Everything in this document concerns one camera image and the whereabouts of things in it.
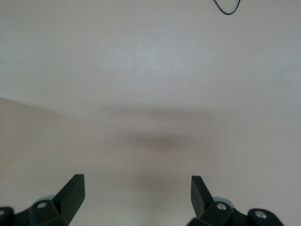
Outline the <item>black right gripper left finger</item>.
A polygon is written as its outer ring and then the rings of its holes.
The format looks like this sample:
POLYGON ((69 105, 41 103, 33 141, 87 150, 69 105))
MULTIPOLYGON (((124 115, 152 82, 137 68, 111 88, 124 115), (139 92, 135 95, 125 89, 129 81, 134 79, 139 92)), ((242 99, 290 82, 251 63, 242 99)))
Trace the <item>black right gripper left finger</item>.
POLYGON ((2 226, 68 226, 85 199, 85 178, 74 175, 54 196, 40 198, 29 208, 15 213, 11 207, 0 208, 2 226))

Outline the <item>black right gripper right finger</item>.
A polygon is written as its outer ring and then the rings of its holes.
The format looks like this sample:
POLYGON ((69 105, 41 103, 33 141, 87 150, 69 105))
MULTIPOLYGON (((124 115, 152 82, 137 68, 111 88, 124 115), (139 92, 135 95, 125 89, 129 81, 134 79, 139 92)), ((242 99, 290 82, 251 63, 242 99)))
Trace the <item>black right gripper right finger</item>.
POLYGON ((245 215, 233 204, 213 197, 201 176, 191 177, 190 199, 196 217, 189 226, 282 226, 281 220, 265 209, 250 209, 245 215))

